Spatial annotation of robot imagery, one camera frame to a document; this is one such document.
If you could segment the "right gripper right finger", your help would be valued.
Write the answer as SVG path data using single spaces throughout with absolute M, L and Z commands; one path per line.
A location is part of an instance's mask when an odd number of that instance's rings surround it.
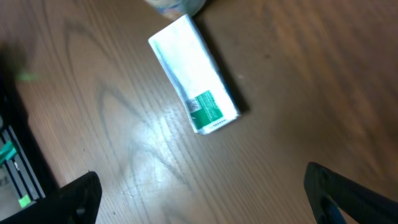
M 316 162 L 307 165 L 304 188 L 318 224 L 345 223 L 341 211 L 358 223 L 397 223 L 397 202 Z

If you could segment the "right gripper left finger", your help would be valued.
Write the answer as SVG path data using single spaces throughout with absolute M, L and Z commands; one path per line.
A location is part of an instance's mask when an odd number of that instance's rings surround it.
M 1 224 L 95 223 L 101 196 L 100 179 L 90 171 Z

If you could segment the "white green medicine box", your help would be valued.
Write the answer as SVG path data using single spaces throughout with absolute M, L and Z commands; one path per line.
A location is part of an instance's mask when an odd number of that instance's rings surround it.
M 197 134 L 210 134 L 240 116 L 206 42 L 189 15 L 148 40 Z

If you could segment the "green lid jar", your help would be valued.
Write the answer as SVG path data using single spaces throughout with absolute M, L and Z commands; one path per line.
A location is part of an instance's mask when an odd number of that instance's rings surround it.
M 205 5 L 206 0 L 144 0 L 160 15 L 176 20 L 188 14 L 194 16 Z

